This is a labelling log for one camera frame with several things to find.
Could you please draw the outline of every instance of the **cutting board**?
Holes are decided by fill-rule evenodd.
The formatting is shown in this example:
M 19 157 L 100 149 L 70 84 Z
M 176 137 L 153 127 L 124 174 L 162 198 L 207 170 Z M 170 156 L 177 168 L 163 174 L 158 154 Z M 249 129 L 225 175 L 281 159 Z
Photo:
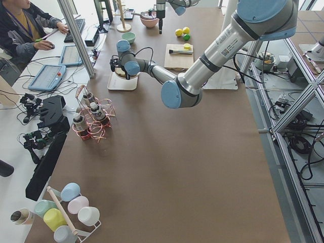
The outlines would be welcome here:
M 183 50 L 183 45 L 167 44 L 164 67 L 173 70 L 187 70 L 193 64 L 193 54 L 169 54 L 169 50 Z

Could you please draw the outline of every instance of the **lanyard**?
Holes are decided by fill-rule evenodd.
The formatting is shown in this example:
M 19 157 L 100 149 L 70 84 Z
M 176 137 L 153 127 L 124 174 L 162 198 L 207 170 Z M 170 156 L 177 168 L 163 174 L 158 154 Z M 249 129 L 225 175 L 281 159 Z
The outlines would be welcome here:
M 6 12 L 20 25 L 20 27 L 22 27 L 28 34 L 29 36 L 33 39 L 33 36 L 32 36 L 32 31 L 31 31 L 31 28 L 30 28 L 30 25 L 29 25 L 29 21 L 28 21 L 28 18 L 27 16 L 25 15 L 25 12 L 23 12 L 23 14 L 25 15 L 25 18 L 26 18 L 26 22 L 27 22 L 27 26 L 28 26 L 28 30 L 25 28 L 25 26 L 22 25 L 22 23 L 20 23 L 20 21 L 12 14 L 10 13 L 10 11 L 8 9 L 6 9 Z

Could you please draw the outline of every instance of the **black cylinder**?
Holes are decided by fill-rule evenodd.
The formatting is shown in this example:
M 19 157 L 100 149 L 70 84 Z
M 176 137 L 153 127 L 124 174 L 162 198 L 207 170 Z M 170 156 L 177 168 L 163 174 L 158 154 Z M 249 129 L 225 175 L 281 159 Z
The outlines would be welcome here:
M 0 176 L 7 177 L 14 172 L 14 167 L 0 159 Z

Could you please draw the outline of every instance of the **person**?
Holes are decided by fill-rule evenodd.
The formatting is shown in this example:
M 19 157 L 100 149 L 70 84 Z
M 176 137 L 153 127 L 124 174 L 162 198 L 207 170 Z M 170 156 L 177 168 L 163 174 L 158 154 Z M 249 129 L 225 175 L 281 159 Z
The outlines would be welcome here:
M 44 13 L 29 0 L 0 0 L 0 48 L 13 57 L 11 61 L 20 69 L 38 50 L 54 47 L 48 40 L 36 41 L 46 35 L 44 27 L 68 33 L 60 19 Z

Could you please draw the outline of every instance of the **green bowl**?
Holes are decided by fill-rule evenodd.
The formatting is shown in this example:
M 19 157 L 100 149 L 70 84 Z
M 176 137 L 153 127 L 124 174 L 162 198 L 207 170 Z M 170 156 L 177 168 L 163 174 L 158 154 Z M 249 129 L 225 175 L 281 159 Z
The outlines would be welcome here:
M 124 34 L 121 35 L 122 39 L 125 39 L 129 42 L 129 44 L 132 44 L 135 40 L 135 34 L 132 32 L 126 32 Z

